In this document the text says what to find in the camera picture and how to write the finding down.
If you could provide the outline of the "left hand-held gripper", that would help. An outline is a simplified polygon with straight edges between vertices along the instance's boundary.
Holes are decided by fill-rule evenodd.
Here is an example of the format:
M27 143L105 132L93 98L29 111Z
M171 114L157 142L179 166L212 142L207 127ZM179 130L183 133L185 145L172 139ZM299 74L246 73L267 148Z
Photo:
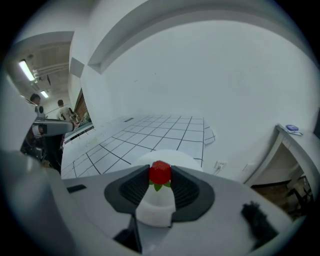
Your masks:
M46 117L42 105L36 105L34 111L37 115L32 124L32 132L34 135L58 135L72 132L75 129L75 124L72 121L60 120L57 125L56 119Z

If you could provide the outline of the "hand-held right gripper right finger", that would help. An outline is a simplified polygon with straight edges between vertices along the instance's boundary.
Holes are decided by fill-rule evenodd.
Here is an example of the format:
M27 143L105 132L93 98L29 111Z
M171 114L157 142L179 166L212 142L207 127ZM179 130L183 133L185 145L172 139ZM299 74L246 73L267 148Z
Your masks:
M173 223L193 222L207 213L214 204L214 188L201 175L203 172L171 166L170 188L174 196Z

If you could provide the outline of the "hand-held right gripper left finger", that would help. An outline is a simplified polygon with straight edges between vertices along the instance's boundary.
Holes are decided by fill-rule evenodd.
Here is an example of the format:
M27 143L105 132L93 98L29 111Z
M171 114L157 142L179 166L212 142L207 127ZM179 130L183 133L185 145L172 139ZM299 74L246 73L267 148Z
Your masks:
M150 166L137 166L129 174L108 184L104 189L107 202L119 213L135 213L149 185Z

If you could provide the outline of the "small red object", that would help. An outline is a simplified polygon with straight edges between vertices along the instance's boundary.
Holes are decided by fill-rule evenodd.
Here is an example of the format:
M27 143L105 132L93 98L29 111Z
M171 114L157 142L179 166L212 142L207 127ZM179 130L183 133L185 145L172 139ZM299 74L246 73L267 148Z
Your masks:
M158 192L162 187L171 187L171 165L161 160L155 161L149 168L149 185Z

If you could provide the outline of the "white round plate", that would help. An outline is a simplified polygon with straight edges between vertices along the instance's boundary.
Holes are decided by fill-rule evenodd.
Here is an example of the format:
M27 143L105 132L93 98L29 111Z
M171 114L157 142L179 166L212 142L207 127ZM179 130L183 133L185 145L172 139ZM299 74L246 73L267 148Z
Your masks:
M132 166L152 165L155 161L162 161L171 166L190 168L202 172L198 162L189 155L177 150L155 150L139 157ZM171 188L162 186L156 191L150 185L135 211L137 220L152 227L170 227L172 214L176 212L175 197Z

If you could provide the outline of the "white grid tablecloth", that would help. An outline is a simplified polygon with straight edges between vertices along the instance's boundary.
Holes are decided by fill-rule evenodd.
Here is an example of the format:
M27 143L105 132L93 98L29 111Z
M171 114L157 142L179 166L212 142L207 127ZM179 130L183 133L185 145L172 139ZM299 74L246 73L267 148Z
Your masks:
M176 150L204 163L204 149L216 136L204 118L192 115L151 114L118 118L66 134L61 177L74 179L115 172L143 155Z

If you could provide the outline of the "white desk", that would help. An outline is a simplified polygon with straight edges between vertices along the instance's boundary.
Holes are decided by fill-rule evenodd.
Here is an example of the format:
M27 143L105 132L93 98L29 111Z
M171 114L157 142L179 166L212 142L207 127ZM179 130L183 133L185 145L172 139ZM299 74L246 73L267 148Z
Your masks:
M288 188L305 176L312 193L320 192L320 139L304 131L302 135L287 133L280 124L275 126L277 137L258 168L244 182L253 185L288 181Z

